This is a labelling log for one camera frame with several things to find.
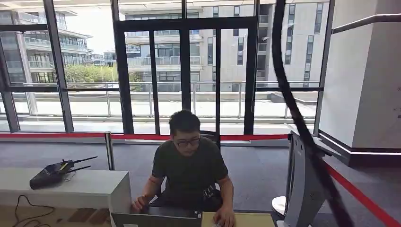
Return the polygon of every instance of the glass wall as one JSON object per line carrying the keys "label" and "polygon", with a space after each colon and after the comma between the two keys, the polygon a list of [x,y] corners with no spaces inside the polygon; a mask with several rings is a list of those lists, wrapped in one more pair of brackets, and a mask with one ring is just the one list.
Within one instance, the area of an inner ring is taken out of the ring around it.
{"label": "glass wall", "polygon": [[58,92],[13,92],[21,131],[65,132]]}
{"label": "glass wall", "polygon": [[6,110],[4,108],[4,103],[1,95],[0,95],[0,131],[10,131],[6,117]]}
{"label": "glass wall", "polygon": [[[188,1],[187,17],[253,17],[254,1]],[[24,1],[26,9],[15,6],[1,11],[0,24],[46,23],[42,3]],[[282,51],[284,67],[301,113],[314,122],[319,87],[328,1],[303,1],[286,5]],[[82,1],[74,4],[54,1],[61,58],[67,83],[67,97],[75,131],[123,132],[114,27],[110,2]],[[120,20],[180,19],[181,2],[138,3],[120,1]],[[271,25],[274,4],[261,1],[258,18],[255,133],[275,133],[292,123],[278,89],[271,54]],[[221,31],[220,118],[222,134],[243,134],[248,29]],[[179,30],[154,32],[157,95],[161,133],[168,134],[168,117],[182,109],[182,77],[191,78],[191,110],[202,121],[202,129],[215,130],[216,122],[216,30],[190,30],[190,75],[181,75]],[[63,131],[57,74],[48,31],[0,31],[1,44],[12,86],[37,87],[15,92],[21,130]],[[149,32],[125,32],[129,97],[135,133],[155,133]],[[5,121],[0,102],[0,124]]]}

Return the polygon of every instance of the building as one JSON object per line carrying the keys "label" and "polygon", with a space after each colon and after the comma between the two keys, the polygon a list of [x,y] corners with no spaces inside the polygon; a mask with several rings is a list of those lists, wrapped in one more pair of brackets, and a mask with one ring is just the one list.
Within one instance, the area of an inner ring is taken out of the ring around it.
{"label": "building", "polygon": [[[323,56],[328,1],[286,5],[283,24],[283,59],[290,81],[319,81]],[[271,26],[274,4],[261,4],[258,34],[257,81],[259,87],[277,87],[271,57]],[[147,8],[120,9],[125,20],[180,18],[180,13],[161,13]],[[188,8],[188,18],[246,17],[253,15],[253,5],[202,6]],[[140,57],[128,54],[128,70],[136,72],[143,81],[151,81],[148,32],[127,32],[126,44],[140,47]],[[221,31],[221,81],[244,82],[246,74],[247,29]],[[214,30],[190,31],[191,81],[215,81],[216,38]],[[179,31],[155,31],[157,81],[180,81]],[[293,83],[294,87],[317,86],[310,83]],[[244,83],[224,83],[223,92],[237,92]],[[196,85],[198,91],[214,91],[215,85]],[[178,85],[159,85],[159,91],[179,91]]]}
{"label": "building", "polygon": [[[323,56],[323,44],[328,12],[328,0],[303,2],[286,5],[283,23],[283,61],[290,81],[319,81]],[[180,18],[181,9],[160,10],[156,6],[138,9],[136,5],[120,7],[120,18],[125,20],[148,20]],[[46,23],[43,12],[2,11],[3,24]],[[69,31],[65,17],[78,16],[65,10],[58,11],[57,21],[61,51],[65,65],[90,63],[99,66],[113,66],[116,63],[115,51],[93,54],[87,49],[88,35]],[[257,86],[277,87],[271,57],[271,26],[274,4],[260,5],[258,32]],[[188,18],[205,17],[246,17],[253,15],[253,5],[224,5],[188,7]],[[247,29],[226,29],[221,31],[221,91],[244,91],[247,55]],[[130,77],[144,82],[151,81],[150,47],[148,32],[127,32],[125,37],[127,63]],[[53,60],[47,32],[27,32],[26,34],[2,33],[10,78],[13,83],[54,82]],[[179,92],[180,43],[179,31],[155,31],[155,53],[157,81],[160,92]],[[190,64],[192,82],[196,91],[215,91],[216,38],[214,30],[190,31]],[[317,86],[317,83],[292,83],[294,87]]]}
{"label": "building", "polygon": [[[1,24],[46,24],[44,12],[1,11]],[[65,17],[77,16],[72,11],[56,12],[64,66],[84,64],[91,52],[91,36],[68,30]],[[11,83],[53,83],[54,64],[49,33],[0,33]]]}

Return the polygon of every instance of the short black hair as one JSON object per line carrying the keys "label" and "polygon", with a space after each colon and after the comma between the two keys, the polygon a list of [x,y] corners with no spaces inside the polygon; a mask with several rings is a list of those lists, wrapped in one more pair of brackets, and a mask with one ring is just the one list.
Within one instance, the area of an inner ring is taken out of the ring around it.
{"label": "short black hair", "polygon": [[176,131],[193,132],[200,131],[201,122],[199,118],[189,110],[181,110],[171,115],[168,121],[170,125],[170,135],[175,135]]}

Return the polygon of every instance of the gray carpet floor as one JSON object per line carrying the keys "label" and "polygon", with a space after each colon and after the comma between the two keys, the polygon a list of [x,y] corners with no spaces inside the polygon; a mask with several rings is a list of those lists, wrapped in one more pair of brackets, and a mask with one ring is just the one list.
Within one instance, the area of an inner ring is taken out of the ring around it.
{"label": "gray carpet floor", "polygon": [[[152,145],[114,145],[116,169],[130,172],[133,198],[140,195],[150,175],[156,148]],[[285,194],[288,149],[222,147],[222,155],[235,187],[235,209],[271,210],[271,200]],[[100,144],[0,143],[0,167],[44,167],[62,158],[81,159],[90,156],[99,156],[87,162],[92,169],[107,169],[105,147]],[[351,169],[333,157],[326,157],[325,160],[401,222],[401,168]],[[384,226],[337,185],[355,226]],[[327,203],[323,204],[313,226],[337,226]]]}

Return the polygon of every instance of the metal sign stand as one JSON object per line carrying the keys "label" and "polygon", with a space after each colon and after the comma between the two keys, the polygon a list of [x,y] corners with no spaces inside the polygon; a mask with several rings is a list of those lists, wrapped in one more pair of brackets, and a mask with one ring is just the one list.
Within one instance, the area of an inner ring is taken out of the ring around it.
{"label": "metal sign stand", "polygon": [[[291,131],[289,139],[291,145],[286,196],[276,197],[271,204],[276,212],[285,216],[283,221],[277,221],[278,227],[308,227],[326,196],[308,157],[312,151],[305,147],[297,132]],[[321,157],[340,155],[319,139],[314,140],[319,150],[313,152],[319,152]]]}

